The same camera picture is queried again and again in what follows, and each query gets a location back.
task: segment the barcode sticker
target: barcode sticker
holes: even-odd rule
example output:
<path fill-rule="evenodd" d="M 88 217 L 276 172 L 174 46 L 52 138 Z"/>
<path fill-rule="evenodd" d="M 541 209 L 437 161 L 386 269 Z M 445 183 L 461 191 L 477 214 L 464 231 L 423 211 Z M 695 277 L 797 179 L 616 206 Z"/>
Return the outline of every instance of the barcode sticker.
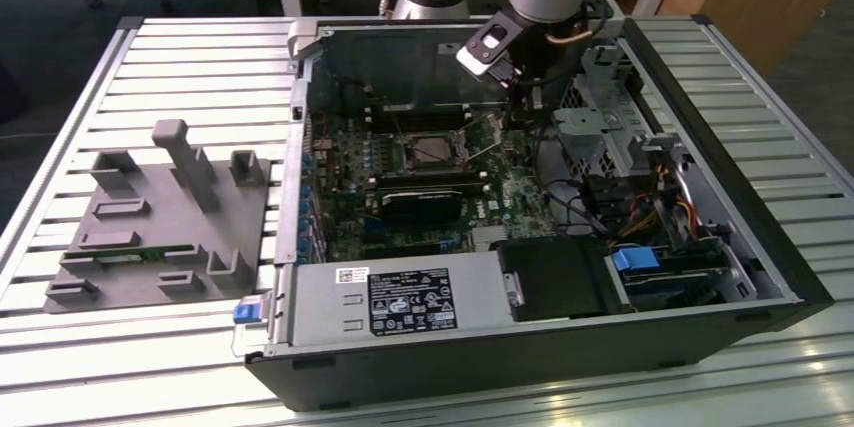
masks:
<path fill-rule="evenodd" d="M 356 284 L 368 281 L 369 267 L 334 269 L 336 284 Z"/>

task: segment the sticker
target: sticker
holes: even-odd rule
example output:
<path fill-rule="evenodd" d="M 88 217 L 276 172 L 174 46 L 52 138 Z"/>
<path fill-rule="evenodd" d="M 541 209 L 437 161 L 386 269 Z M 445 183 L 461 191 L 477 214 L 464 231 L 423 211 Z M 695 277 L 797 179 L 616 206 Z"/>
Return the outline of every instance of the sticker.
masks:
<path fill-rule="evenodd" d="M 368 275 L 368 307 L 377 337 L 455 329 L 448 269 Z"/>
<path fill-rule="evenodd" d="M 96 257 L 101 264 L 122 264 L 124 262 L 141 262 L 142 257 L 136 254 L 113 255 L 110 257 Z"/>
<path fill-rule="evenodd" d="M 349 269 L 334 269 L 336 284 L 358 284 L 368 281 L 369 267 L 353 267 Z"/>

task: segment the blue connector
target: blue connector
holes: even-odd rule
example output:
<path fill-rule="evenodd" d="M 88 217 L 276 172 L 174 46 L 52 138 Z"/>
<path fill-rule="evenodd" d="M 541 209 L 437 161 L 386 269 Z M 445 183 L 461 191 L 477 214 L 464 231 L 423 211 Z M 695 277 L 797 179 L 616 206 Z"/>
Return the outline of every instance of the blue connector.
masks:
<path fill-rule="evenodd" d="M 260 295 L 244 297 L 234 307 L 234 324 L 253 324 L 262 320 L 262 301 Z"/>
<path fill-rule="evenodd" d="M 657 257 L 651 247 L 624 247 L 611 255 L 617 271 L 657 269 Z"/>

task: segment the black plastic cover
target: black plastic cover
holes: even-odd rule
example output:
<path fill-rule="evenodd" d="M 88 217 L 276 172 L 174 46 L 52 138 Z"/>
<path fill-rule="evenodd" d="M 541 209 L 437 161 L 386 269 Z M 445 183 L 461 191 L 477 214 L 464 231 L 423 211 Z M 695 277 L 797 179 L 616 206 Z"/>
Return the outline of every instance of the black plastic cover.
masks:
<path fill-rule="evenodd" d="M 516 322 L 620 313 L 601 241 L 588 236 L 540 237 L 499 244 L 504 273 L 515 274 L 524 304 Z"/>

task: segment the black cable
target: black cable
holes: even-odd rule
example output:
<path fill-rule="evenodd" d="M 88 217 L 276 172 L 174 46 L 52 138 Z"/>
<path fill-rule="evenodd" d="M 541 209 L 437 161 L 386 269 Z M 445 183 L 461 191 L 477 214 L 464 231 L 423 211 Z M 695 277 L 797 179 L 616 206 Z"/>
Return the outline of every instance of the black cable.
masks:
<path fill-rule="evenodd" d="M 596 34 L 601 32 L 601 29 L 604 29 L 604 25 L 608 22 L 607 0 L 599 0 L 599 5 L 601 6 L 601 12 L 599 13 L 599 24 L 596 25 L 596 28 L 592 29 L 591 37 L 595 37 Z"/>
<path fill-rule="evenodd" d="M 533 171 L 533 183 L 536 184 L 536 186 L 540 188 L 540 190 L 543 191 L 543 193 L 545 194 L 545 196 L 548 197 L 548 199 L 551 201 L 553 201 L 560 207 L 563 207 L 567 210 L 567 220 L 568 220 L 568 211 L 575 212 L 577 215 L 581 216 L 581 218 L 584 220 L 587 220 L 588 222 L 588 226 L 589 228 L 592 228 L 596 232 L 599 232 L 599 234 L 604 235 L 605 237 L 609 238 L 616 238 L 616 236 L 613 235 L 613 233 L 607 229 L 607 227 L 604 225 L 601 225 L 601 222 L 599 222 L 599 219 L 596 219 L 589 212 L 583 211 L 581 209 L 579 209 L 577 207 L 569 205 L 569 203 L 572 202 L 572 200 L 575 200 L 575 198 L 569 199 L 569 202 L 564 201 L 563 199 L 560 199 L 560 197 L 557 197 L 545 187 L 545 184 L 543 184 L 543 181 L 539 177 L 539 169 L 537 169 L 537 159 L 539 159 L 539 149 L 543 145 L 543 136 L 545 135 L 545 129 L 548 127 L 548 124 L 545 122 L 543 122 L 543 125 L 540 126 L 537 133 L 536 133 L 536 141 L 535 141 L 535 145 L 533 145 L 533 158 L 531 159 L 531 170 Z M 565 179 L 557 179 L 557 181 L 560 182 L 565 182 Z"/>

